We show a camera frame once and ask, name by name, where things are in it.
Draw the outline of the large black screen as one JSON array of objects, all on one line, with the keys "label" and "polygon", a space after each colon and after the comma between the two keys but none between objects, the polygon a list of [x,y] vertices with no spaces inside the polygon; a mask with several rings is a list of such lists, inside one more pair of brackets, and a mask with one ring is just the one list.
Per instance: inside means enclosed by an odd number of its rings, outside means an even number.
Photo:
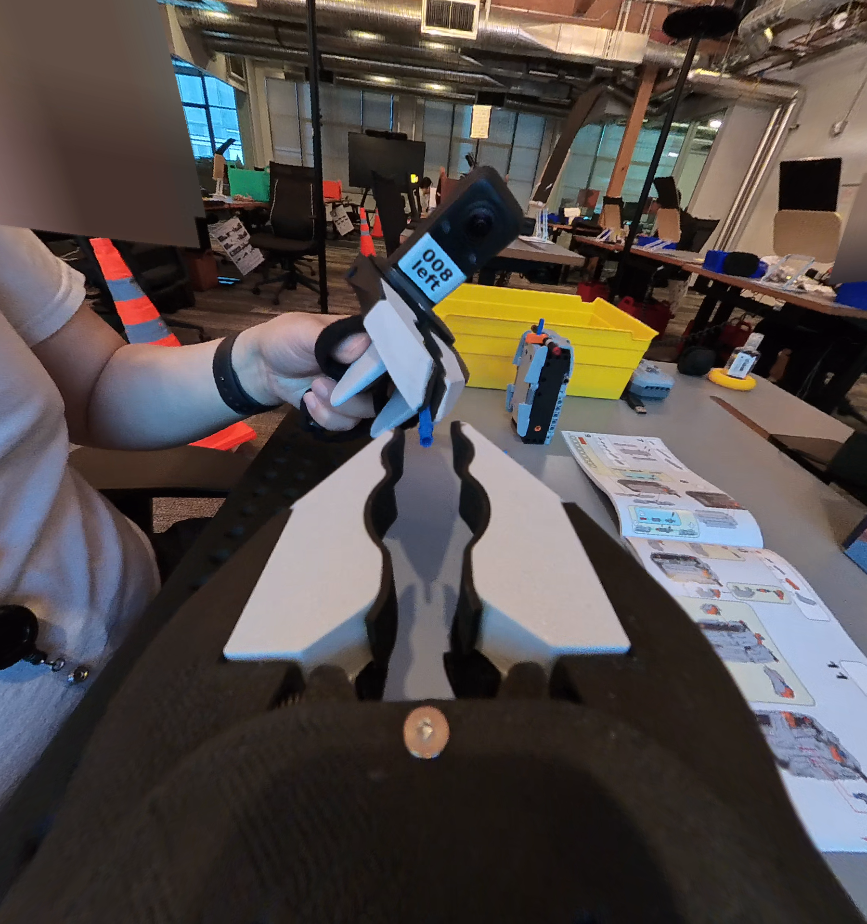
[{"label": "large black screen", "polygon": [[424,175],[426,143],[350,132],[347,135],[348,185],[372,187],[372,176],[390,179],[399,191],[409,192],[412,177]]}]

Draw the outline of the person's left forearm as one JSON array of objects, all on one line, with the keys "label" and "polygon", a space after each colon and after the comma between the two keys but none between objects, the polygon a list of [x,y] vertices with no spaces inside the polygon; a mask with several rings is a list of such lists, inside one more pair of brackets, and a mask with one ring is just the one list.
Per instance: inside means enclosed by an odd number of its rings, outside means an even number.
[{"label": "person's left forearm", "polygon": [[219,343],[128,344],[82,304],[32,352],[61,395],[71,444],[146,451],[189,445],[239,420],[215,383]]}]

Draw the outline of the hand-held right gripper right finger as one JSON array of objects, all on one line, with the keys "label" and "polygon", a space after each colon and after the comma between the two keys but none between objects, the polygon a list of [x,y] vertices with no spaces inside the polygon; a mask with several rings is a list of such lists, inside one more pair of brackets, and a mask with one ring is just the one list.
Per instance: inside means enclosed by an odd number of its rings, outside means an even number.
[{"label": "hand-held right gripper right finger", "polygon": [[630,642],[560,496],[466,422],[450,428],[470,532],[443,665],[457,699],[495,697],[519,665]]}]

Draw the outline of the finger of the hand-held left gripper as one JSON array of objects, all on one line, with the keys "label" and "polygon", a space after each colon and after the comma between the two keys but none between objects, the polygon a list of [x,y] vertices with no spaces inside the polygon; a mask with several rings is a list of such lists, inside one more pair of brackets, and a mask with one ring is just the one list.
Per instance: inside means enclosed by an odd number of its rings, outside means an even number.
[{"label": "finger of the hand-held left gripper", "polygon": [[444,420],[455,407],[469,378],[462,357],[452,346],[440,345],[439,372],[434,376],[434,398],[430,401],[430,414],[434,424]]},{"label": "finger of the hand-held left gripper", "polygon": [[374,373],[370,391],[382,402],[370,426],[373,438],[414,417],[430,417],[435,371],[434,357],[418,328],[415,312],[388,282],[381,281],[381,291],[382,297],[365,319]]}]

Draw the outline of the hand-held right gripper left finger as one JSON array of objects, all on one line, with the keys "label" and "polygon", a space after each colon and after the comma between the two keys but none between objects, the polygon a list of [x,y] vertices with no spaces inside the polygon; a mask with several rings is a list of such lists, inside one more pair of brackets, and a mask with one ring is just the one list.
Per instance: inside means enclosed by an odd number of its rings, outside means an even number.
[{"label": "hand-held right gripper left finger", "polygon": [[397,634],[392,556],[404,437],[381,436],[290,508],[223,655],[341,669],[381,699]]}]

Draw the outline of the black pole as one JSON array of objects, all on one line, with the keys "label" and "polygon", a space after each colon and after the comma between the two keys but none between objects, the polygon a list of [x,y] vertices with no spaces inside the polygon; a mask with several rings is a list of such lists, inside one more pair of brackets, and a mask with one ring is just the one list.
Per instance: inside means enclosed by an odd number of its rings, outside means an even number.
[{"label": "black pole", "polygon": [[306,30],[309,50],[309,85],[311,102],[312,132],[312,209],[314,218],[314,235],[319,270],[319,305],[320,312],[328,314],[328,280],[326,262],[326,213],[324,206],[324,157],[322,142],[321,110],[321,54],[319,49],[319,31],[317,27],[316,1],[306,1]]}]

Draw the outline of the small clear plastic bottle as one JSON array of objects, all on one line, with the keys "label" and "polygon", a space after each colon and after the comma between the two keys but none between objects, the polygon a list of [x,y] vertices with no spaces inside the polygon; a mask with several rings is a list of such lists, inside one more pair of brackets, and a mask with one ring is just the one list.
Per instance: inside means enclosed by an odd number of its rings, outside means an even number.
[{"label": "small clear plastic bottle", "polygon": [[750,375],[760,358],[760,346],[763,334],[751,333],[748,339],[735,348],[725,364],[723,372],[730,379],[744,381]]}]

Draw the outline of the grey and black brick model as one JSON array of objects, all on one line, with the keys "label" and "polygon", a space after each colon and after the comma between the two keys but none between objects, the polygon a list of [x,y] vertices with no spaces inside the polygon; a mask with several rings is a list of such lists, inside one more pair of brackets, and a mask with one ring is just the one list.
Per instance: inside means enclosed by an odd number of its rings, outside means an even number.
[{"label": "grey and black brick model", "polygon": [[541,318],[521,335],[513,364],[515,377],[506,389],[513,430],[524,444],[549,445],[574,373],[574,348]]}]

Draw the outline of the grey battery box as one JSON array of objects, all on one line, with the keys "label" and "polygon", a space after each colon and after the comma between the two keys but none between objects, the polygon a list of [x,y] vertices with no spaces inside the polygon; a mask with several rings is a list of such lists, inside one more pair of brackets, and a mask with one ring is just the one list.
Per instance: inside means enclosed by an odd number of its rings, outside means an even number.
[{"label": "grey battery box", "polygon": [[632,373],[626,392],[642,402],[658,401],[668,398],[673,386],[672,374],[659,364],[643,359]]}]

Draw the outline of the black wristband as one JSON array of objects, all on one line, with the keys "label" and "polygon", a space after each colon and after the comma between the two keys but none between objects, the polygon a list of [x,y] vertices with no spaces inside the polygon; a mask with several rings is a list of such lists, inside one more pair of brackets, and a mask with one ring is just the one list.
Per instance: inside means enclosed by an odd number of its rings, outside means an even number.
[{"label": "black wristband", "polygon": [[242,387],[233,366],[233,346],[240,336],[234,332],[219,341],[212,357],[212,377],[222,402],[236,415],[246,419],[270,412],[281,405],[266,405],[255,400]]}]

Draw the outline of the person's left hand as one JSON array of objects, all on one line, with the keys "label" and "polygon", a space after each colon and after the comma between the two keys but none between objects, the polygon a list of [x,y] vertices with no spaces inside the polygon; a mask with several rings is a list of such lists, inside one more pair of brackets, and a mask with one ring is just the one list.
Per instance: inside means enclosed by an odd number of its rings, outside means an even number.
[{"label": "person's left hand", "polygon": [[242,331],[232,348],[232,364],[243,390],[265,406],[304,404],[312,419],[331,432],[349,431],[374,418],[369,394],[332,405],[335,381],[322,373],[314,346],[334,322],[330,315],[286,313]]}]

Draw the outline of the open instruction booklet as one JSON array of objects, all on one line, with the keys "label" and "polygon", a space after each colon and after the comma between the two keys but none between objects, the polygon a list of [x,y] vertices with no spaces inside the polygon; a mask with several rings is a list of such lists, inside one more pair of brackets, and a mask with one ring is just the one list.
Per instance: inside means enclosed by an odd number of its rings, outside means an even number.
[{"label": "open instruction booklet", "polygon": [[754,712],[823,852],[867,853],[867,659],[754,515],[659,438],[563,431],[620,534]]}]

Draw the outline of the black mesh office chair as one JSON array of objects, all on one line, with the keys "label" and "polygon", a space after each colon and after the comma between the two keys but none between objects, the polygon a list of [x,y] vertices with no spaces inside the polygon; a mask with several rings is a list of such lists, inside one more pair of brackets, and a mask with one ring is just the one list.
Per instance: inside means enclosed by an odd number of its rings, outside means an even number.
[{"label": "black mesh office chair", "polygon": [[250,244],[263,257],[261,279],[252,293],[259,295],[274,283],[272,304],[278,306],[284,291],[304,286],[319,296],[326,313],[325,221],[316,216],[314,178],[313,168],[270,162],[268,228],[250,235]]}]

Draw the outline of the yellow plastic bin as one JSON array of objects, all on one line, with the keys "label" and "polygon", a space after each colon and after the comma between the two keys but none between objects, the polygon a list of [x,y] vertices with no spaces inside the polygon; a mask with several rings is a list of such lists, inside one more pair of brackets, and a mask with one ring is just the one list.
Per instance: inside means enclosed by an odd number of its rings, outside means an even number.
[{"label": "yellow plastic bin", "polygon": [[464,283],[437,306],[470,374],[468,387],[504,392],[520,337],[539,320],[568,339],[567,395],[617,400],[657,333],[612,304],[577,295]]}]

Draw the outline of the grey desk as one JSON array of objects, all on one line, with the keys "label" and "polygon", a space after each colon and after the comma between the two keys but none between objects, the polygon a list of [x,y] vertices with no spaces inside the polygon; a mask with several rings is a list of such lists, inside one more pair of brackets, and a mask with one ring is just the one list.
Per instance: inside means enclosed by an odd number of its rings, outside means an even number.
[{"label": "grey desk", "polygon": [[[837,644],[820,661],[794,665],[816,701],[793,706],[820,712],[822,727],[836,733],[867,775],[867,577],[837,546],[855,524],[857,508],[765,440],[718,410],[714,387],[686,381],[675,396],[639,419],[623,402],[569,398],[563,430],[661,437],[677,457],[744,504],[760,523],[766,544],[796,565],[821,603],[797,597],[776,606],[762,622],[782,651],[795,652],[809,634],[834,625],[847,633],[857,654]],[[809,906],[803,919],[821,915],[867,921],[867,803],[838,788],[821,788],[774,761],[754,737],[754,718],[728,692],[726,668],[717,664],[678,617],[670,597],[653,590],[651,577],[630,556],[612,507],[589,483],[558,436],[548,447],[524,446],[499,416],[496,391],[467,391],[455,412],[474,425],[537,479],[574,502],[576,526],[590,520],[589,556],[606,594],[632,640],[627,655],[591,656],[564,667],[549,682],[558,694],[579,752],[590,760],[604,793],[635,802],[634,826],[646,836],[655,864],[678,849],[679,872],[693,875],[704,922],[728,921],[737,902],[751,920],[766,922],[769,898],[789,895]],[[867,795],[867,783],[841,781]]]}]

